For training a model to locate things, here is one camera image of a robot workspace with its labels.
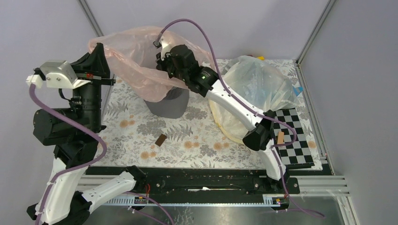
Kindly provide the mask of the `pink plastic trash bag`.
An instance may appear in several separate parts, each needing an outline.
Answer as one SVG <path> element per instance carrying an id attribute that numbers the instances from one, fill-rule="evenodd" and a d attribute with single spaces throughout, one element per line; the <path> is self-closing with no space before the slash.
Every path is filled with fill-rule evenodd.
<path id="1" fill-rule="evenodd" d="M 104 45 L 108 66 L 113 74 L 125 81 L 142 99 L 159 102 L 172 87 L 186 89 L 181 80 L 170 79 L 167 72 L 156 69 L 157 49 L 153 42 L 161 28 L 137 27 L 89 40 L 89 52 L 97 43 Z"/>

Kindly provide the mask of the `grey mesh trash bin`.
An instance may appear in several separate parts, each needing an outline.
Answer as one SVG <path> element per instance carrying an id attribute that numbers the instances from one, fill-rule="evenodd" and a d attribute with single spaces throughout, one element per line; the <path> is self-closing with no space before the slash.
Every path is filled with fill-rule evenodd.
<path id="1" fill-rule="evenodd" d="M 189 93 L 187 89 L 173 87 L 161 101 L 144 102 L 152 114 L 163 118 L 178 119 L 187 109 Z"/>

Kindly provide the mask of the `clear yellow-rimmed plastic bag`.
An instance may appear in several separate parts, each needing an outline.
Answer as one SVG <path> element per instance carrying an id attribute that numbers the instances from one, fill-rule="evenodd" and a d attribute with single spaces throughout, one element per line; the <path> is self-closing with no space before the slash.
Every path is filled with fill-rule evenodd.
<path id="1" fill-rule="evenodd" d="M 291 109 L 299 105 L 291 80 L 264 60 L 240 56 L 229 60 L 221 71 L 224 82 L 242 98 L 263 111 Z M 238 118 L 210 100 L 216 124 L 232 141 L 242 144 L 248 132 Z"/>

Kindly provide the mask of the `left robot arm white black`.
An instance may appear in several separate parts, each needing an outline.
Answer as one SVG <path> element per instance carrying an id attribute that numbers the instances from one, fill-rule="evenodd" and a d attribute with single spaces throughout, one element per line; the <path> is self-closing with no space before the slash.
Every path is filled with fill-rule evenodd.
<path id="1" fill-rule="evenodd" d="M 101 88 L 115 80 L 105 57 L 104 46 L 79 60 L 50 60 L 26 79 L 29 94 L 39 106 L 34 114 L 33 135 L 44 145 L 54 146 L 53 168 L 45 192 L 27 213 L 38 225 L 81 225 L 102 204 L 129 191 L 148 190 L 146 175 L 129 166 L 110 181 L 86 191 L 78 183 L 88 167 L 106 154 L 106 144 L 99 137 L 105 129 L 101 121 Z M 58 90 L 72 90 L 68 108 L 50 108 L 35 94 L 45 84 Z"/>

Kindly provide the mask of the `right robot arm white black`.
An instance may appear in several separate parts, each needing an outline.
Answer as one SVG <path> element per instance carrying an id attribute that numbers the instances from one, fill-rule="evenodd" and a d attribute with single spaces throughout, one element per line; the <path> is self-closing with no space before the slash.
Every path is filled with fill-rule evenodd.
<path id="1" fill-rule="evenodd" d="M 289 174 L 277 153 L 281 146 L 276 143 L 274 124 L 285 126 L 293 133 L 292 145 L 297 139 L 296 131 L 285 122 L 275 119 L 276 113 L 259 109 L 239 96 L 219 75 L 219 70 L 202 66 L 186 45 L 163 47 L 156 54 L 156 69 L 165 71 L 169 78 L 183 81 L 188 89 L 212 100 L 234 115 L 248 130 L 243 144 L 260 156 L 266 167 L 270 189 L 275 193 L 288 194 Z"/>

